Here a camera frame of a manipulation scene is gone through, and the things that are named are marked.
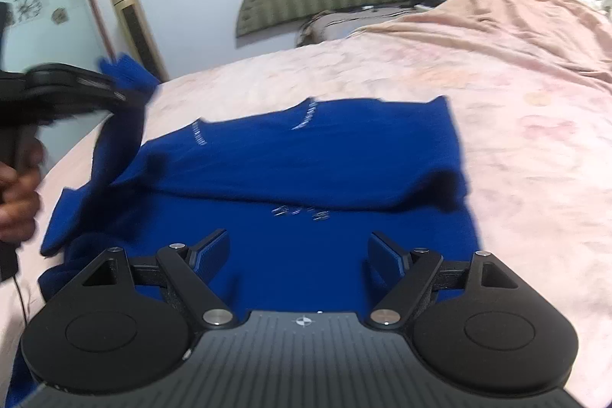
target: finger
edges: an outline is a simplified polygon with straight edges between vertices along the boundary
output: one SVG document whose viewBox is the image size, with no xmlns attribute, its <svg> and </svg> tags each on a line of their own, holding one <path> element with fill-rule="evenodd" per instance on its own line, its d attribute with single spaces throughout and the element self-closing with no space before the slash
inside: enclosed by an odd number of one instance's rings
<svg viewBox="0 0 612 408">
<path fill-rule="evenodd" d="M 11 185 L 17 180 L 17 172 L 10 166 L 0 163 L 0 188 Z"/>
<path fill-rule="evenodd" d="M 40 140 L 35 139 L 29 154 L 30 166 L 38 166 L 45 159 L 45 148 L 41 144 Z"/>
<path fill-rule="evenodd" d="M 0 206 L 0 230 L 34 218 L 41 208 L 41 197 L 33 192 L 29 197 Z"/>
<path fill-rule="evenodd" d="M 17 182 L 4 190 L 2 199 L 5 203 L 9 203 L 30 196 L 41 184 L 41 178 L 41 170 L 38 167 L 30 168 L 17 179 Z"/>
<path fill-rule="evenodd" d="M 34 220 L 28 220 L 21 222 L 9 229 L 0 230 L 0 240 L 8 244 L 19 245 L 29 239 L 36 232 L 36 222 Z"/>
</svg>

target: gray ribbed plate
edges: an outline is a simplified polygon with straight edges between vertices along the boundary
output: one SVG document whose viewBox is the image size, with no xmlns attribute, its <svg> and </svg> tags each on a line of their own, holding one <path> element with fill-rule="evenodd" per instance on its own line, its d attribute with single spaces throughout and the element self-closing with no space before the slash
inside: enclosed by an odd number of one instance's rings
<svg viewBox="0 0 612 408">
<path fill-rule="evenodd" d="M 191 356 L 148 387 L 106 397 L 41 387 L 25 408 L 577 408 L 566 392 L 484 398 L 446 385 L 397 334 L 354 313 L 251 313 L 204 334 Z"/>
</svg>

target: logo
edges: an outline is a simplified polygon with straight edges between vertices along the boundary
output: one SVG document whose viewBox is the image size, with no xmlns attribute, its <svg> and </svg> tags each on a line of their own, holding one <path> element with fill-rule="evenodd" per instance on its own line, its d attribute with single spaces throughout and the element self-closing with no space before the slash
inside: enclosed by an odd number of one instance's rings
<svg viewBox="0 0 612 408">
<path fill-rule="evenodd" d="M 311 320 L 308 317 L 299 317 L 296 320 L 296 324 L 298 324 L 300 327 L 308 327 L 309 325 L 312 325 L 313 323 L 314 323 L 314 320 Z"/>
</svg>

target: blanket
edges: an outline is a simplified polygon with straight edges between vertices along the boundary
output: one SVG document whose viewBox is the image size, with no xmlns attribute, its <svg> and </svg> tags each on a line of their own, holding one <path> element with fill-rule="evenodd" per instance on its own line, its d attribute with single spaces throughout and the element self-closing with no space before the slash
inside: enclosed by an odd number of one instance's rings
<svg viewBox="0 0 612 408">
<path fill-rule="evenodd" d="M 477 19 L 480 0 L 449 2 L 466 3 L 463 16 Z M 164 83 L 149 107 L 144 140 L 198 119 L 221 122 L 287 109 L 309 96 L 429 102 L 446 95 L 462 140 L 467 204 L 480 244 L 571 321 L 580 347 L 567 389 L 584 406 L 605 408 L 612 400 L 612 98 L 605 77 L 591 74 L 610 71 L 605 40 L 612 25 L 576 0 L 534 0 L 530 10 L 521 8 L 522 0 L 504 3 L 517 13 L 513 24 L 495 25 L 500 18 L 488 14 L 492 22 L 473 28 L 457 5 L 451 13 L 456 24 L 415 21 L 423 15 L 414 15 L 405 22 L 414 30 L 362 30 Z M 568 50 L 559 57 L 554 44 L 546 49 L 546 33 L 567 49 L 583 44 L 592 56 Z M 580 72 L 571 69 L 576 63 Z M 39 235 L 19 251 L 18 279 L 30 316 L 44 305 L 38 277 L 62 261 L 61 253 L 40 255 L 42 235 L 63 188 L 89 180 L 98 133 L 80 142 L 42 186 Z M 0 288 L 0 305 L 5 390 L 23 327 L 14 286 Z"/>
</svg>

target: black handle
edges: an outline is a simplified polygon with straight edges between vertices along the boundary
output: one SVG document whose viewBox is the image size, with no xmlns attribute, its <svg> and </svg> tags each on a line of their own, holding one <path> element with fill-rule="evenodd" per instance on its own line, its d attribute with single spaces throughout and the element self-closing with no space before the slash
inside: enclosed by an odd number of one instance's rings
<svg viewBox="0 0 612 408">
<path fill-rule="evenodd" d="M 0 162 L 11 168 L 17 167 L 20 143 L 18 128 L 0 127 Z M 19 272 L 15 246 L 0 241 L 0 282 L 13 278 Z"/>
</svg>

